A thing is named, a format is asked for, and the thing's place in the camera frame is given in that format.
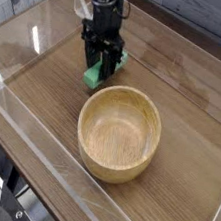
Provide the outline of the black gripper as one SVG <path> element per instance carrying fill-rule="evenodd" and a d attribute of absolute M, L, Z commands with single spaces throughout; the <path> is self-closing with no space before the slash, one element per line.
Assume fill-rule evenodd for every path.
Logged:
<path fill-rule="evenodd" d="M 115 73 L 122 58 L 124 41 L 120 28 L 127 16 L 123 15 L 124 0 L 93 0 L 93 17 L 82 20 L 82 39 L 85 42 L 87 67 L 90 69 L 101 59 L 100 81 Z"/>

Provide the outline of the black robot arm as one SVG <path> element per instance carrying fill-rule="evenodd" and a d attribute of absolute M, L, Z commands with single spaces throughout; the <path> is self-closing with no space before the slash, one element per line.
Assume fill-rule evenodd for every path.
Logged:
<path fill-rule="evenodd" d="M 87 67 L 101 61 L 98 79 L 107 80 L 122 60 L 124 40 L 120 36 L 124 14 L 124 0 L 92 0 L 93 18 L 83 19 L 82 39 L 85 42 Z"/>

